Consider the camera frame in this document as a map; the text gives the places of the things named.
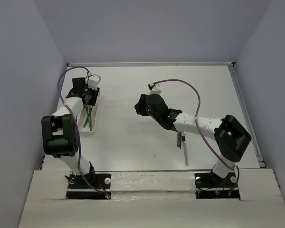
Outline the orange plastic knife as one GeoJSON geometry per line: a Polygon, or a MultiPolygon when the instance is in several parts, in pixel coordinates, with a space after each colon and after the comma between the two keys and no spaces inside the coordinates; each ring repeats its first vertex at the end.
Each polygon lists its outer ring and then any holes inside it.
{"type": "Polygon", "coordinates": [[[93,127],[93,118],[92,118],[92,110],[93,110],[93,106],[89,106],[89,128],[90,131],[92,131],[92,127],[93,127]]]}

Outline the knife with teal handle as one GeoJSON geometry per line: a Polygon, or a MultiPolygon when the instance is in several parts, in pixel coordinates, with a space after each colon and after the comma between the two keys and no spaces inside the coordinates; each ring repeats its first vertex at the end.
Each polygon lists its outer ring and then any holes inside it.
{"type": "Polygon", "coordinates": [[[89,105],[85,107],[85,110],[86,110],[86,118],[85,118],[84,125],[83,125],[84,128],[86,128],[87,126],[89,127],[89,105]]]}

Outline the knife with pink handle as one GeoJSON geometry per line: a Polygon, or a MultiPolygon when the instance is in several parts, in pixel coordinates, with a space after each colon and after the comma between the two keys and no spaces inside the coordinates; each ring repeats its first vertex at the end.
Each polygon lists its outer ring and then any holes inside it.
{"type": "Polygon", "coordinates": [[[188,160],[188,152],[187,152],[187,145],[186,142],[183,141],[183,151],[184,151],[184,160],[185,160],[185,165],[189,165],[189,160],[188,160]]]}

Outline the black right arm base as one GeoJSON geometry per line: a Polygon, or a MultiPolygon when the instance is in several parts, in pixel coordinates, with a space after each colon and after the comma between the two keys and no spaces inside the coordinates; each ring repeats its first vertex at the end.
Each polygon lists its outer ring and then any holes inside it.
{"type": "Polygon", "coordinates": [[[220,178],[212,172],[194,174],[196,199],[240,199],[237,176],[230,172],[225,178],[220,178]]]}

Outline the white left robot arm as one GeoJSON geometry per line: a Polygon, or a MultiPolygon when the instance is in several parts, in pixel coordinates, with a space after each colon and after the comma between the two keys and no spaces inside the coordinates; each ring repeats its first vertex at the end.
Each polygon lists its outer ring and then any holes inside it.
{"type": "Polygon", "coordinates": [[[100,81],[101,77],[95,74],[73,78],[73,87],[62,98],[62,106],[41,119],[44,153],[64,162],[72,172],[69,181],[78,180],[86,188],[95,184],[96,174],[82,155],[78,123],[85,110],[89,116],[84,123],[92,130],[91,112],[100,95],[100,81]]]}

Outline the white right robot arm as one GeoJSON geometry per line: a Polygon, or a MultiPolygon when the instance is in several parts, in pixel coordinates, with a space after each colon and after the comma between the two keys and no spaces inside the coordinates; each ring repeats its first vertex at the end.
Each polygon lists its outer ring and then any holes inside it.
{"type": "Polygon", "coordinates": [[[209,174],[209,181],[214,186],[226,181],[251,142],[249,132],[232,115],[221,119],[196,117],[169,108],[158,94],[142,94],[134,108],[138,115],[152,117],[165,130],[200,135],[218,158],[209,174]]]}

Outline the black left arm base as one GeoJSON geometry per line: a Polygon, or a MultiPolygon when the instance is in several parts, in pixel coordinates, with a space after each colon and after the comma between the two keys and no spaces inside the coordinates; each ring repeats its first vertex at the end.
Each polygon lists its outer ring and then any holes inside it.
{"type": "Polygon", "coordinates": [[[92,165],[87,174],[65,175],[67,179],[66,198],[69,200],[110,200],[111,173],[96,173],[92,165]]]}

